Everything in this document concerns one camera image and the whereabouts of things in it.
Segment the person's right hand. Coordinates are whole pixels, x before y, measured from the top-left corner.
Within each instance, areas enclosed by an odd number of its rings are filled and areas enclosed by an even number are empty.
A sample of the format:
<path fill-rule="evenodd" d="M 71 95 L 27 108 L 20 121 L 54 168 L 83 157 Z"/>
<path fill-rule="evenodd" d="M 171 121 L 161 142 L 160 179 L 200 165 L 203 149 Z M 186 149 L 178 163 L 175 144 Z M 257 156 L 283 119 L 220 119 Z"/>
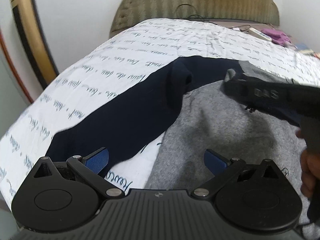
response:
<path fill-rule="evenodd" d="M 315 190 L 316 180 L 319 179 L 319 153 L 311 151 L 306 147 L 300 155 L 301 193 L 308 199 L 312 198 Z"/>

